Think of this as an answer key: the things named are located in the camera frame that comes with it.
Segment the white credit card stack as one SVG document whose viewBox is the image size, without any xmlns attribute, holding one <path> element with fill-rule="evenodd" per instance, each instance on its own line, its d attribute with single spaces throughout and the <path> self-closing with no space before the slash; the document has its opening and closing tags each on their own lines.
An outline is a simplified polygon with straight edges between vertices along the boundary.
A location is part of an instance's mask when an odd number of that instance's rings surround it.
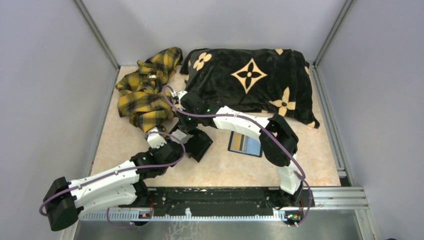
<svg viewBox="0 0 424 240">
<path fill-rule="evenodd" d="M 187 134 L 180 129 L 176 129 L 171 133 L 172 136 L 176 137 L 178 140 L 180 140 L 183 144 L 186 144 L 190 138 L 193 137 L 191 134 Z"/>
</svg>

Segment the gold credit card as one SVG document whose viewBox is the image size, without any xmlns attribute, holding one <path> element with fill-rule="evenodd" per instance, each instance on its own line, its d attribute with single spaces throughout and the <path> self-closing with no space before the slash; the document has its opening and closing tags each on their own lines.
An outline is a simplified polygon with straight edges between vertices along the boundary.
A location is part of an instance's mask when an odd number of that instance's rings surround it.
<svg viewBox="0 0 424 240">
<path fill-rule="evenodd" d="M 233 152 L 245 152 L 247 137 L 241 133 L 233 132 L 231 136 L 229 149 Z"/>
</svg>

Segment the black blue card holder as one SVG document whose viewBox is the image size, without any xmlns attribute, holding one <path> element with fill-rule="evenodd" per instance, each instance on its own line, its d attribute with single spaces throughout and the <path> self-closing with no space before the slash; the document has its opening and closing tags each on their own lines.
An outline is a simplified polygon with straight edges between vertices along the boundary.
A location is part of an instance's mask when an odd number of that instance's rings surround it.
<svg viewBox="0 0 424 240">
<path fill-rule="evenodd" d="M 234 131 L 230 134 L 227 150 L 258 158 L 261 158 L 263 155 L 262 145 L 258 140 Z"/>
</svg>

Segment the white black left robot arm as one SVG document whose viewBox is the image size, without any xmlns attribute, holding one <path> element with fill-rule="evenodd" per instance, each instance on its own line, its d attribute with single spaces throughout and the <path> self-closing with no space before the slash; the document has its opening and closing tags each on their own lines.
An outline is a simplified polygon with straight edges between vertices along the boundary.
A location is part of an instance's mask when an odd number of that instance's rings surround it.
<svg viewBox="0 0 424 240">
<path fill-rule="evenodd" d="M 54 232 L 73 225 L 80 217 L 111 207 L 144 207 L 151 198 L 144 180 L 163 175 L 185 155 L 174 141 L 139 152 L 124 163 L 75 180 L 59 177 L 48 189 L 39 213 Z"/>
</svg>

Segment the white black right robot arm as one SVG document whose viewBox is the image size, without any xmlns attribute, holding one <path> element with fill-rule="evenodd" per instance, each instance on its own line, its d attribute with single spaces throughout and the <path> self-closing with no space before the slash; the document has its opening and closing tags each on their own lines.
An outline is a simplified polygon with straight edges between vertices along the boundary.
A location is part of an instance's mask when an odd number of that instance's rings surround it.
<svg viewBox="0 0 424 240">
<path fill-rule="evenodd" d="M 202 125 L 232 131 L 258 141 L 266 159 L 277 168 L 283 203 L 295 206 L 301 200 L 302 171 L 294 162 L 299 139 L 281 115 L 248 115 L 228 106 L 209 104 L 191 91 L 181 90 L 171 96 L 179 104 L 177 115 L 182 131 L 190 132 Z"/>
</svg>

